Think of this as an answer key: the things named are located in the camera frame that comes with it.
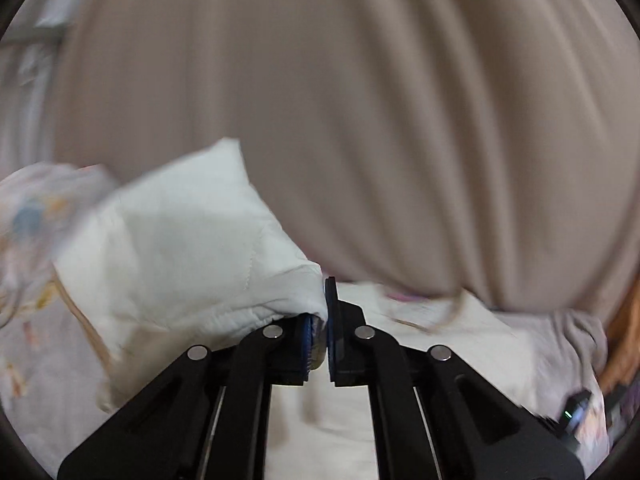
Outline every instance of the beige fabric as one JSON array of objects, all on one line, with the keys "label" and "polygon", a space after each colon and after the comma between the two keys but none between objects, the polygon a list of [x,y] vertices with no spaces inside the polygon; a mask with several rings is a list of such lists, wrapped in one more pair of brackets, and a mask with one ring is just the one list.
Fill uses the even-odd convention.
[{"label": "beige fabric", "polygon": [[639,41],[615,0],[89,0],[58,158],[128,180],[222,136],[344,280],[615,312]]}]

